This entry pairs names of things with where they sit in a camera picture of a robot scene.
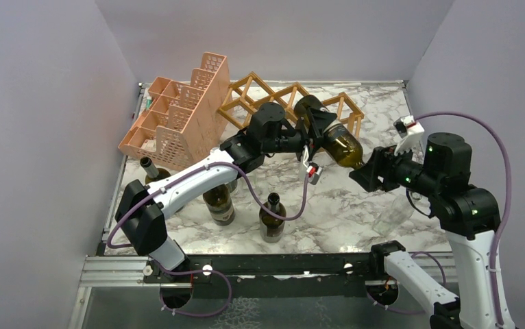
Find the dark green embossed wine bottle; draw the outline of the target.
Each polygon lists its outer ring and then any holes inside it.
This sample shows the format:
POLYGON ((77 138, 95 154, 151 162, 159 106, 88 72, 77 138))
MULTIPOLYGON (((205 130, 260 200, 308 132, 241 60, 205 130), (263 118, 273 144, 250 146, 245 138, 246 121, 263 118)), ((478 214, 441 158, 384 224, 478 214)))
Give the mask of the dark green embossed wine bottle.
POLYGON ((360 169, 364 166, 362 145, 341 122, 333 121, 323 136, 323 148, 340 167, 360 169))

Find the wooden wine rack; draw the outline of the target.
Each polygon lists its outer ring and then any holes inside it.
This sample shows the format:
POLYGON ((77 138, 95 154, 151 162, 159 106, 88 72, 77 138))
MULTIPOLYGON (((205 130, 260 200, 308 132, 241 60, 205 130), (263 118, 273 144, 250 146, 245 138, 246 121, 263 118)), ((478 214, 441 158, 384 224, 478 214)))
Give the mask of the wooden wine rack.
MULTIPOLYGON (((234 127, 243 129, 250 123, 259 107, 266 102, 274 102, 285 109, 287 120, 295 123, 295 103, 308 94, 309 92, 299 82, 274 90, 255 72, 251 72, 230 84, 222 105, 217 109, 217 114, 234 127)), ((322 100, 321 103, 328 111, 337 115, 337 119, 355 138, 359 138, 365 115, 347 93, 340 92, 322 100)))

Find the green Primitivo wine bottle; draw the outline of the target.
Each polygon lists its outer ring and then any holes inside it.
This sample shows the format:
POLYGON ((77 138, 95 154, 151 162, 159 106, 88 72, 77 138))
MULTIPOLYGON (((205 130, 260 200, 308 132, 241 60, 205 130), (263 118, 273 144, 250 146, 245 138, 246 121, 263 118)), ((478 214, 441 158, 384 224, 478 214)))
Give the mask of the green Primitivo wine bottle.
MULTIPOLYGON (((286 208, 280 201, 278 193, 270 193, 264 206, 273 214, 286 217, 286 208)), ((260 235, 267 243, 278 242, 284 232, 284 221, 269 214, 263 208, 259 210, 260 235)))

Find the clear glass bottle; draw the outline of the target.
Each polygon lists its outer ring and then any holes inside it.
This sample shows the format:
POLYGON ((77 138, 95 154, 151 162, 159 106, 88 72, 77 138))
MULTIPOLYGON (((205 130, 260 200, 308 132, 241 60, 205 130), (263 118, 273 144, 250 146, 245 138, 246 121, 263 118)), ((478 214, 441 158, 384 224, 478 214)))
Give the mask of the clear glass bottle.
POLYGON ((406 194, 398 195, 376 218, 373 230, 381 236, 387 236, 404 222, 408 221, 415 210, 406 194))

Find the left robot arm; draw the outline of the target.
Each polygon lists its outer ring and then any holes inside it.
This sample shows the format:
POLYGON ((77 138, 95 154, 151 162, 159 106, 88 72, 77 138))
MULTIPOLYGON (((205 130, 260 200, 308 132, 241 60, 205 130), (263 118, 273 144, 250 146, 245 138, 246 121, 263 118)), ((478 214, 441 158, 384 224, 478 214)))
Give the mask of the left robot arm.
POLYGON ((264 103, 247 127, 198 163, 157 182, 130 182, 115 214, 116 228, 126 235, 128 245, 139 256, 156 261, 163 275, 176 282, 186 275, 187 257, 169 237, 165 221, 187 203, 212 188, 245 177, 272 154, 295 154, 305 182, 314 184, 321 169, 311 159, 325 143, 328 128, 339 120, 313 95, 301 98, 296 107, 306 114, 297 119, 296 126, 287 121, 281 105, 264 103))

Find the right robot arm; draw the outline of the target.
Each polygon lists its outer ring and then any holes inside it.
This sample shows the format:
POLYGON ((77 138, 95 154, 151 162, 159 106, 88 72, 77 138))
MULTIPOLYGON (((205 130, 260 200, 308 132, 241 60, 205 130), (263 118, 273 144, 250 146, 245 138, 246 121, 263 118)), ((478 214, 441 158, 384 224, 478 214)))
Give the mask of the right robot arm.
POLYGON ((459 135, 431 134, 424 161, 379 147, 350 178, 365 191, 392 191, 403 186, 430 204, 452 249, 459 292, 452 293, 424 271, 397 242, 374 245, 367 261, 377 279, 388 275, 422 306, 432 328, 513 328, 498 276, 498 254, 491 244, 500 226, 495 197, 469 183, 472 148, 459 135))

